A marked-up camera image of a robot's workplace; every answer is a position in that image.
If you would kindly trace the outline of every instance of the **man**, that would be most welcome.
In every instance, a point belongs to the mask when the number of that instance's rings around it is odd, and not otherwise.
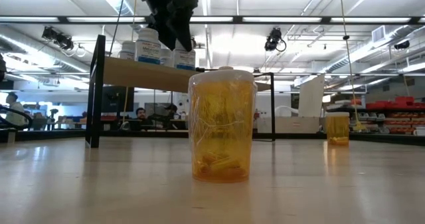
[[[22,104],[20,102],[17,102],[18,100],[18,96],[15,93],[9,93],[9,95],[6,97],[6,103],[9,104],[9,108],[19,111],[19,112],[24,112],[24,107],[22,106]],[[24,116],[20,115],[20,114],[16,114],[14,112],[8,112],[6,113],[6,121],[14,124],[14,125],[18,125],[18,126],[22,126],[25,125],[25,118]]]
[[[139,119],[139,120],[146,119],[146,112],[145,112],[145,109],[144,108],[138,108],[135,111],[135,114],[137,115],[137,119]]]
[[[168,110],[168,114],[165,115],[159,115],[159,114],[152,114],[148,118],[150,120],[155,120],[158,122],[163,123],[163,127],[165,129],[171,130],[171,129],[178,129],[175,127],[174,123],[172,123],[171,120],[174,119],[174,114],[177,113],[177,106],[174,104],[170,104],[168,107],[165,108],[165,110]]]
[[[141,130],[148,130],[152,127],[152,121],[148,120],[146,118],[146,113],[144,108],[138,108],[135,111],[135,114],[137,115],[137,121],[131,121],[130,127],[133,131],[141,131]]]

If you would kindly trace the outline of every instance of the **monitor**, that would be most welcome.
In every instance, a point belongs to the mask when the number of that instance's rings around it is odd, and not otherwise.
[[[134,109],[134,88],[128,88],[127,107],[126,87],[123,86],[105,86],[102,92],[102,112],[133,112]]]

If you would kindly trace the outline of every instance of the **yellow cable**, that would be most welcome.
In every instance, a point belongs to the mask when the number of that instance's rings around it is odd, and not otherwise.
[[[342,11],[342,15],[343,15],[343,26],[344,26],[344,34],[345,36],[347,36],[347,26],[345,24],[345,14],[344,14],[344,3],[343,0],[341,0],[341,11]],[[349,45],[348,45],[348,39],[345,39],[345,46],[347,48],[347,54],[348,54],[348,63],[350,66],[350,78],[351,78],[351,86],[352,86],[352,91],[353,91],[353,101],[354,101],[354,112],[355,112],[355,117],[356,117],[356,126],[355,126],[355,130],[363,130],[365,129],[365,127],[360,123],[359,121],[359,116],[357,113],[357,102],[356,102],[356,95],[354,93],[354,76],[353,76],[353,69],[351,67],[351,58],[350,58],[350,49],[349,49]]]
[[[133,27],[134,27],[134,23],[135,23],[135,6],[137,5],[137,0],[134,0],[134,9],[133,9]],[[134,41],[134,31],[131,31],[131,41]],[[127,110],[127,101],[128,101],[128,86],[126,87],[126,101],[124,102],[124,112],[126,112]],[[122,123],[124,123],[126,121],[126,115],[122,116]]]

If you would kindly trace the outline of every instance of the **white pill bottle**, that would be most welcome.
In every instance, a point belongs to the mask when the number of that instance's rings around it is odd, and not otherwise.
[[[134,60],[135,43],[131,41],[124,41],[122,43],[122,49],[118,53],[118,58]]]
[[[175,41],[174,54],[174,67],[184,70],[195,70],[196,52],[191,50],[187,52],[181,43]]]
[[[135,45],[135,61],[161,64],[161,43],[158,40],[158,32],[156,30],[150,28],[142,29]]]
[[[173,51],[170,51],[166,47],[161,49],[161,65],[171,68],[174,67]]]

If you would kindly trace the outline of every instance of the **wooden table surface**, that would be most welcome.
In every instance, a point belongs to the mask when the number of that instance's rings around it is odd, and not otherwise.
[[[423,223],[425,149],[254,142],[250,180],[194,181],[188,139],[0,146],[0,223]]]

